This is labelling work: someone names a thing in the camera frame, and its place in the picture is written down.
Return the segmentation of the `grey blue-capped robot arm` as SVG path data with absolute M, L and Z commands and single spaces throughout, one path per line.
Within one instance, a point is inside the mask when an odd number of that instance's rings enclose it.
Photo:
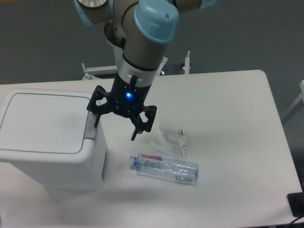
M 107 113 L 128 118 L 133 136 L 150 132 L 156 116 L 154 105 L 145 106 L 163 55 L 175 35 L 179 16 L 214 4 L 212 0 L 76 0 L 86 25 L 112 20 L 122 54 L 112 89 L 97 86 L 87 110 L 97 118 Z

